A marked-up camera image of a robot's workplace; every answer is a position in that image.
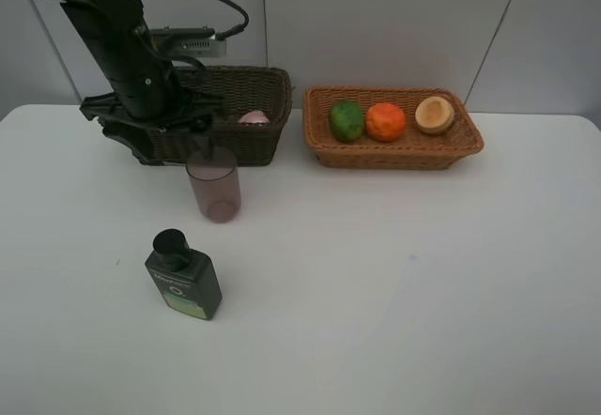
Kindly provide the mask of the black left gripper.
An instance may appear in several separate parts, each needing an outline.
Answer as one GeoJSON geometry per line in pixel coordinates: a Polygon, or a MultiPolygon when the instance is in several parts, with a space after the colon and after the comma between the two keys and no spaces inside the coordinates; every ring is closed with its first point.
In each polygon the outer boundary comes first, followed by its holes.
{"type": "Polygon", "coordinates": [[[104,122],[102,134],[127,147],[143,165],[155,165],[154,145],[141,129],[194,131],[201,156],[213,160],[213,123],[224,118],[224,98],[202,90],[202,65],[176,68],[161,60],[101,60],[113,91],[84,99],[85,118],[104,122]]]}

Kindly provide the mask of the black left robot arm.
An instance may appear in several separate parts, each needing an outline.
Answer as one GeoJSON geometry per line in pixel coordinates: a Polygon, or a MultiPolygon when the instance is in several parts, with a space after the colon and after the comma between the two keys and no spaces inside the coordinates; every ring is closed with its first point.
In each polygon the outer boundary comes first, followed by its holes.
{"type": "Polygon", "coordinates": [[[221,100],[181,82],[176,63],[190,65],[198,77],[206,68],[154,45],[141,0],[58,1],[112,88],[84,99],[84,117],[142,164],[185,163],[196,150],[212,155],[207,132],[221,100]]]}

